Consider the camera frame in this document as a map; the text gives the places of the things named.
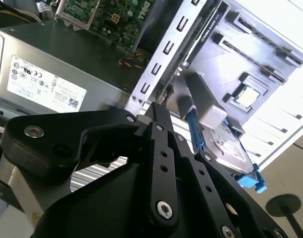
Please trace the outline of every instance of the white sticker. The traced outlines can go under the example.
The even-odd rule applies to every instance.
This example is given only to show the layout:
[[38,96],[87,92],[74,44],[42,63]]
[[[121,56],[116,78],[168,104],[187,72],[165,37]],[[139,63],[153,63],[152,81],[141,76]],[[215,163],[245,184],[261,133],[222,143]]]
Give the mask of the white sticker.
[[215,130],[211,130],[215,143],[220,149],[233,157],[246,162],[246,158],[243,155],[242,147],[232,134],[230,128],[221,123]]
[[51,7],[43,1],[37,2],[36,5],[38,12],[51,11]]
[[80,110],[87,90],[13,56],[7,90],[58,113]]

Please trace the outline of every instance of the metal sheet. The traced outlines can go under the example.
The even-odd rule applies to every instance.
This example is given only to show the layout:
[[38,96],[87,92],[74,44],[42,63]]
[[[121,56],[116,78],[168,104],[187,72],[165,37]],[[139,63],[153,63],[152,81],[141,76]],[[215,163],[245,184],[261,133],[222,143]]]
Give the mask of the metal sheet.
[[[238,2],[247,6],[250,12],[234,1],[226,2],[232,4],[233,8],[231,10],[235,9],[236,11],[244,12],[244,16],[248,17],[247,20],[249,19],[261,31],[267,32],[267,35],[274,41],[278,41],[279,45],[295,49],[297,52],[303,54],[303,40],[300,39],[303,38],[302,31],[298,30],[299,38],[296,39],[294,34],[297,34],[297,32],[292,27],[293,22],[303,22],[303,12],[294,9],[294,6],[290,3],[280,2],[281,7],[276,11],[277,17],[274,20],[273,14],[271,14],[274,8],[267,8],[265,10],[265,5],[261,4],[260,1],[247,2],[238,0]],[[289,20],[286,17],[287,12],[291,16]],[[203,73],[206,82],[215,90],[215,96],[222,102],[221,105],[230,116],[241,122],[247,134],[241,138],[241,142],[247,149],[252,161],[260,164],[263,169],[276,156],[282,153],[283,148],[287,148],[288,144],[293,143],[295,134],[300,136],[300,132],[298,131],[303,131],[301,129],[303,127],[303,66],[296,69],[285,61],[277,59],[274,57],[274,50],[269,50],[269,45],[251,34],[243,33],[237,27],[228,23],[226,19],[224,19],[221,26],[216,28],[216,31],[226,35],[230,38],[230,41],[233,41],[234,45],[236,44],[238,48],[243,49],[243,51],[245,50],[246,53],[249,53],[259,62],[264,64],[269,62],[268,64],[272,64],[278,68],[282,68],[283,66],[288,68],[286,69],[287,71],[284,70],[286,72],[284,75],[286,75],[288,81],[280,85],[262,76],[260,70],[248,60],[243,59],[240,54],[232,50],[225,50],[223,47],[215,44],[212,39],[209,39],[208,44],[204,46],[209,49],[206,49],[206,51],[202,49],[191,66],[193,70]],[[255,74],[254,76],[258,76],[258,79],[266,83],[268,91],[264,97],[257,101],[257,104],[253,105],[253,110],[248,114],[233,105],[224,106],[226,103],[223,101],[223,96],[227,92],[234,92],[241,84],[238,79],[243,70],[247,70],[251,74]],[[189,94],[182,81],[184,81],[183,77],[175,81],[175,94],[167,102],[167,106],[172,112],[177,112],[177,97]]]
[[134,88],[125,109],[137,115],[148,100],[207,0],[185,0]]
[[106,109],[128,98],[142,71],[118,64],[117,48],[62,22],[34,23],[0,29],[0,99],[29,113],[53,113],[7,91],[11,57],[17,56],[87,90],[80,111]]
[[[222,45],[223,42],[217,44],[218,34],[224,36],[222,41],[227,41],[259,64],[264,66],[269,65],[271,68],[276,69],[285,79],[288,79],[296,67],[277,57],[277,50],[275,47],[270,46],[266,40],[257,37],[248,29],[248,33],[243,32],[243,30],[240,30],[232,24],[232,20],[230,19],[232,14],[239,12],[242,19],[250,25],[253,25],[255,29],[275,42],[276,45],[296,52],[298,51],[265,27],[258,19],[251,16],[245,9],[232,1],[225,2],[230,5],[228,13],[215,28],[214,33],[199,51],[187,71],[201,72],[204,81],[220,105],[226,110],[230,117],[235,118],[243,125],[267,98],[276,91],[282,82],[266,77],[260,67],[230,47]],[[257,98],[248,112],[239,109],[226,99],[228,95],[234,95],[241,87],[244,73],[252,75],[258,83],[267,90],[264,95]]]
[[303,53],[303,0],[235,0],[235,2],[265,22],[267,27],[276,31],[277,35],[291,42]]

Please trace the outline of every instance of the black plastic part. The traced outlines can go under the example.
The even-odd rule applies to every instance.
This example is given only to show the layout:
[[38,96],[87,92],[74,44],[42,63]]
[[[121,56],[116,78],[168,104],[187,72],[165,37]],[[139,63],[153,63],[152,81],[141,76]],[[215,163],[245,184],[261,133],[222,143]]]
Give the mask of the black plastic part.
[[208,161],[204,157],[206,152],[195,155],[197,161],[202,162],[214,181],[220,198],[224,204],[230,204],[238,214],[239,229],[243,237],[261,238],[265,236],[264,230],[274,237],[274,230],[279,231],[287,238],[284,231],[269,218],[269,215],[243,190],[243,188],[222,168],[214,159]]
[[[160,123],[151,122],[148,126],[148,155],[146,162],[147,169],[147,202],[146,215],[148,221],[142,225],[149,234],[171,234],[179,223],[177,190],[174,155],[171,148],[168,147],[168,131],[160,130]],[[157,210],[157,203],[164,201],[172,209],[172,217],[168,220],[161,217]]]
[[167,108],[158,103],[152,103],[145,115],[151,118],[153,121],[159,122],[164,129],[173,132],[173,125]]
[[[29,125],[39,126],[45,135],[41,138],[25,135],[24,129]],[[107,137],[134,133],[138,127],[139,122],[132,114],[115,109],[17,117],[7,123],[1,148],[5,157],[19,168],[41,179],[65,180],[80,162],[86,136],[95,136],[96,143],[106,142]]]
[[[153,118],[158,121],[149,125],[139,123],[124,110],[101,114],[40,115],[11,120],[16,122],[17,127],[14,122],[6,126],[7,137],[3,137],[1,144],[3,152],[10,161],[18,164],[22,172],[29,175],[27,178],[31,179],[26,182],[33,192],[48,191],[40,199],[57,200],[39,220],[33,238],[191,238],[203,233],[206,237],[222,238],[223,226],[227,226],[237,238],[262,238],[266,237],[265,232],[274,236],[274,230],[287,237],[214,159],[208,162],[203,154],[194,156],[186,140],[167,129],[170,128],[167,126],[169,122],[164,118],[170,120],[168,111],[167,115],[161,110],[156,110],[155,114]],[[58,133],[67,130],[63,123],[67,121],[67,116],[71,122],[69,128],[73,126],[75,131],[58,136]],[[130,122],[127,116],[135,121]],[[22,137],[20,132],[24,134],[23,128],[31,124],[44,129],[42,138]],[[43,139],[44,146],[38,143]],[[92,153],[91,148],[86,149],[84,141],[95,144],[95,153],[91,158],[94,154],[97,157],[93,161],[102,161],[100,151],[104,155],[103,160],[108,161],[108,151],[108,154],[113,154],[110,162],[120,154],[128,156],[128,164],[60,200],[55,199],[55,194],[51,197],[63,184],[61,180],[52,180],[61,178],[56,173],[65,174],[62,179],[66,177],[66,184],[73,172],[70,167],[73,161],[63,157],[71,154],[70,157],[75,158],[74,155],[79,154],[82,147],[84,151]],[[19,154],[22,158],[30,159],[28,165],[18,161]],[[32,155],[40,155],[42,159],[34,164]],[[46,171],[52,176],[35,175],[36,167],[41,162],[50,165]],[[156,205],[159,201],[170,205],[170,218],[166,219],[158,213]],[[227,203],[237,211],[238,219],[229,216],[225,208]]]

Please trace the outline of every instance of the green circuit board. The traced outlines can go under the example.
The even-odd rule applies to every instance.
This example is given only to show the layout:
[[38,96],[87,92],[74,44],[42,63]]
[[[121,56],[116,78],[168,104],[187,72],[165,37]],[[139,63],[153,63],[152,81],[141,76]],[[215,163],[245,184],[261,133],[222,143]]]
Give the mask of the green circuit board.
[[[89,32],[130,49],[155,0],[101,0]],[[87,23],[97,0],[69,0],[64,13]]]

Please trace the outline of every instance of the wire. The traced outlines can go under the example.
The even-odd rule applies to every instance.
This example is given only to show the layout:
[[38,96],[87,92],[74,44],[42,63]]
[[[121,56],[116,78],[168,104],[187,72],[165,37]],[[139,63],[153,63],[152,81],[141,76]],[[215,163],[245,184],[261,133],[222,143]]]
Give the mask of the wire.
[[15,15],[18,15],[18,17],[21,17],[21,18],[25,18],[27,19],[27,21],[29,22],[33,22],[32,21],[32,17],[28,17],[27,15],[23,14],[23,13],[20,13],[19,11],[17,11],[16,9],[10,7],[9,5],[6,5],[4,2],[0,1],[0,6],[1,6],[1,10],[7,10]]
[[27,23],[31,23],[31,22],[30,22],[29,20],[27,20],[26,18],[21,17],[21,16],[15,14],[15,13],[13,13],[13,12],[10,12],[10,11],[8,11],[8,10],[0,10],[0,13],[4,13],[4,14],[7,14],[7,15],[15,16],[15,17],[17,17],[17,18],[19,18],[19,19],[22,19],[23,21],[25,21],[25,22],[27,22]]
[[28,11],[24,11],[24,10],[20,10],[20,9],[16,9],[17,11],[19,11],[20,13],[30,16],[31,18],[35,19],[37,22],[41,22],[42,20],[36,16],[35,14],[28,12]]
[[299,146],[299,145],[297,145],[295,143],[293,143],[293,145],[296,146],[296,147],[298,147],[299,149],[303,150],[303,147],[301,147],[301,146]]
[[138,54],[135,54],[135,55],[132,56],[132,57],[127,57],[127,58],[125,58],[125,59],[120,59],[120,60],[118,61],[118,63],[119,63],[120,65],[125,65],[125,66],[130,67],[130,68],[143,68],[142,66],[140,66],[140,65],[138,65],[138,64],[131,64],[131,63],[129,63],[129,61],[135,60],[135,59],[137,59],[139,56],[142,56],[142,55],[143,55],[143,53],[138,53]]

